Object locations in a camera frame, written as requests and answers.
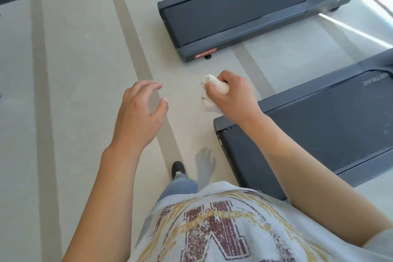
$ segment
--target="t-shirt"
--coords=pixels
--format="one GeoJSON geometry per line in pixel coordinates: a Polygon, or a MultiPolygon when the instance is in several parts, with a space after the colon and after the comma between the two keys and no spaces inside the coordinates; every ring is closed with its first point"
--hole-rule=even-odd
{"type": "Polygon", "coordinates": [[[288,203],[224,181],[167,196],[149,218],[129,261],[393,261],[393,230],[356,247],[288,203]]]}

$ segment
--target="gym equipment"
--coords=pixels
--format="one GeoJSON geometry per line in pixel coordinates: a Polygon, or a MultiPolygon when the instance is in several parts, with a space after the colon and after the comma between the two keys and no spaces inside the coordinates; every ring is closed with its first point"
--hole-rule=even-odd
{"type": "MultiPolygon", "coordinates": [[[[348,184],[393,167],[393,49],[258,102],[300,146],[348,184]]],[[[286,195],[255,143],[222,116],[214,120],[241,187],[286,195]]]]}
{"type": "Polygon", "coordinates": [[[158,11],[184,62],[351,0],[164,0],[158,11]]]}

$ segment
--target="forearm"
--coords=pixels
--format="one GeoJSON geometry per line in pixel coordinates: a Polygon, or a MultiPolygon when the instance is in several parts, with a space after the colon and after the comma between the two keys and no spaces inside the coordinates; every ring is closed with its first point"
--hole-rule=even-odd
{"type": "Polygon", "coordinates": [[[392,221],[286,135],[269,117],[243,125],[291,204],[342,238],[363,245],[392,221]]]}
{"type": "Polygon", "coordinates": [[[139,155],[124,155],[110,147],[105,150],[64,262],[124,262],[129,258],[132,197],[139,155]]]}

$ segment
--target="red sticker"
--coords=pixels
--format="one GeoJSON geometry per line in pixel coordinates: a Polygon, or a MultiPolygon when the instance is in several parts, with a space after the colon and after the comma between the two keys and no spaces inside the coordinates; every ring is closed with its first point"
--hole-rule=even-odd
{"type": "Polygon", "coordinates": [[[209,55],[211,53],[214,53],[215,51],[217,51],[217,48],[213,48],[207,51],[203,51],[202,53],[199,53],[197,55],[194,56],[195,59],[201,58],[203,56],[209,55]]]}

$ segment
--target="towel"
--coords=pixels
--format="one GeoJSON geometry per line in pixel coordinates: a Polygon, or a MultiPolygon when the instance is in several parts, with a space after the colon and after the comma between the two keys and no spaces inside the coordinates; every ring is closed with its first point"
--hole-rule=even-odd
{"type": "Polygon", "coordinates": [[[206,93],[205,90],[205,84],[206,83],[212,83],[214,87],[218,90],[218,92],[222,94],[227,94],[229,91],[229,85],[228,83],[222,82],[213,75],[207,75],[203,77],[203,80],[201,82],[202,88],[204,89],[204,92],[202,93],[202,110],[208,111],[208,112],[216,112],[219,114],[222,114],[222,111],[220,108],[208,97],[208,94],[206,93]]]}

